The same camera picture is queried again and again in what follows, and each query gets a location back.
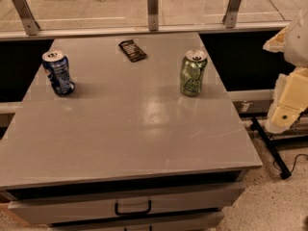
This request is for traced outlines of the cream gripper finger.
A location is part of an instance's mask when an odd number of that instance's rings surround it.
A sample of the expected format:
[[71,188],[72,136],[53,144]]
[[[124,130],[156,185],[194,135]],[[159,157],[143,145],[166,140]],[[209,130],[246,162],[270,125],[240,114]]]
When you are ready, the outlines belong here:
[[280,134],[288,130],[308,107],[308,69],[297,67],[289,75],[280,74],[269,107],[266,130]]

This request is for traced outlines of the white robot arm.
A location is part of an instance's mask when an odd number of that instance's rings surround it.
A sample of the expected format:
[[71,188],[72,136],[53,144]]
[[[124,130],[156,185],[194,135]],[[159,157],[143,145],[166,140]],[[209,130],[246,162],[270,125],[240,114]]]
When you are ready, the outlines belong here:
[[267,40],[263,49],[282,52],[295,66],[290,74],[279,74],[265,123],[273,134],[288,130],[308,108],[308,8],[303,8],[289,26]]

